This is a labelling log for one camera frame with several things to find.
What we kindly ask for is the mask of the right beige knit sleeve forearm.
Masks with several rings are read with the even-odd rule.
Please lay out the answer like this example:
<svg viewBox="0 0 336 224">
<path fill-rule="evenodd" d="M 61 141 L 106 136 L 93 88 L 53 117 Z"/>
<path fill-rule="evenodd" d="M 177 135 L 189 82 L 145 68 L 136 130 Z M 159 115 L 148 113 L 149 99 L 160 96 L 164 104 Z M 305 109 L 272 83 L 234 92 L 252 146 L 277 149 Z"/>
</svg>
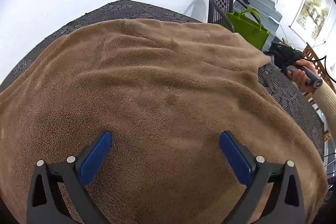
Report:
<svg viewBox="0 0 336 224">
<path fill-rule="evenodd" d="M 322 85 L 316 89 L 316 91 L 312 95 L 315 103 L 323 112 L 327 125 L 329 128 L 329 132 L 333 141 L 335 142 L 335 129 L 336 129 L 336 96 L 335 92 L 329 85 L 323 81 Z"/>
</svg>

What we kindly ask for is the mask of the person's right hand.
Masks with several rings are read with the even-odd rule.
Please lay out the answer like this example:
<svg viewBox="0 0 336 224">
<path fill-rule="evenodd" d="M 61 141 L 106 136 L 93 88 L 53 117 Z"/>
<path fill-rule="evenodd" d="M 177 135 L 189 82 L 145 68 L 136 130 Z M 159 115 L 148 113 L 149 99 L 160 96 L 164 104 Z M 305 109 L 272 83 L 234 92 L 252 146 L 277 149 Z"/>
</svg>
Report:
<svg viewBox="0 0 336 224">
<path fill-rule="evenodd" d="M 295 62 L 298 66 L 306 66 L 308 67 L 313 73 L 317 74 L 314 65 L 307 60 L 301 59 Z M 296 83 L 297 87 L 299 88 L 300 92 L 302 93 L 314 93 L 316 91 L 315 88 L 306 84 L 307 75 L 302 70 L 297 70 L 295 72 L 287 71 L 287 75 L 291 78 L 293 82 Z"/>
</svg>

